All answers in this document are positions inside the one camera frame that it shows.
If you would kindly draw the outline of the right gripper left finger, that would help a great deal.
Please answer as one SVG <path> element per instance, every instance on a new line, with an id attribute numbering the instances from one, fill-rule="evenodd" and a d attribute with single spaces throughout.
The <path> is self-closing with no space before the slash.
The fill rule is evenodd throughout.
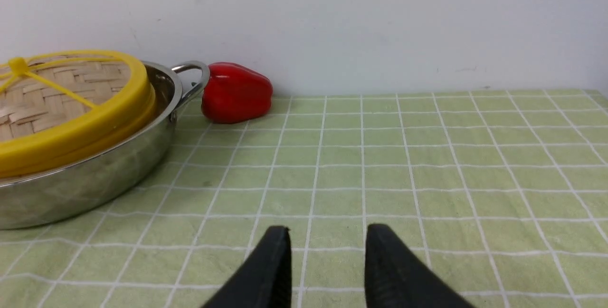
<path id="1" fill-rule="evenodd" d="M 245 262 L 204 304 L 204 308 L 290 308 L 292 250 L 289 229 L 267 228 Z"/>

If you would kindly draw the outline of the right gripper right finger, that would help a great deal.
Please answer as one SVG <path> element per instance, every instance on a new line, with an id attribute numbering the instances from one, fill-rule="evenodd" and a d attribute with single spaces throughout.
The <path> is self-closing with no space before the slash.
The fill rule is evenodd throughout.
<path id="1" fill-rule="evenodd" d="M 367 228 L 364 291 L 368 308 L 473 307 L 381 223 Z"/>

